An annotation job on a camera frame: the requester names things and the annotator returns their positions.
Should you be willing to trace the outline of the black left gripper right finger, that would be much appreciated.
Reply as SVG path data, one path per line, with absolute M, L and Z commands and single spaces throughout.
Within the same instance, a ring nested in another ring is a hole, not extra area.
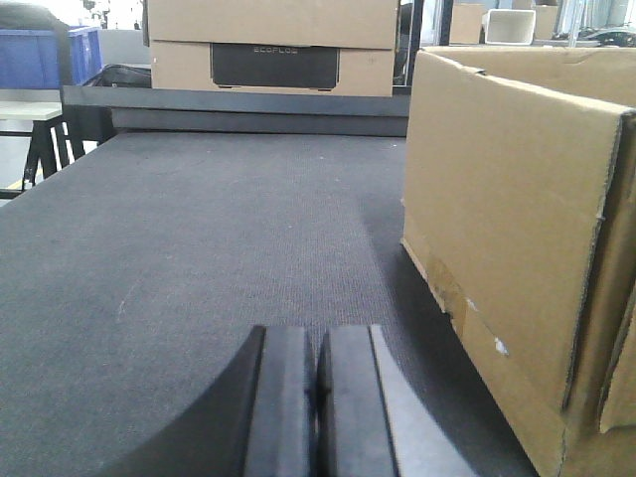
M 399 369 L 379 326 L 331 328 L 317 373 L 319 475 L 473 475 Z

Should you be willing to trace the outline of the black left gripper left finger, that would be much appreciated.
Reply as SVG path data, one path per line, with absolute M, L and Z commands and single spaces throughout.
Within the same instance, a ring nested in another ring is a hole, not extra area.
M 255 326 L 212 385 L 103 476 L 312 476 L 313 354 L 302 327 Z

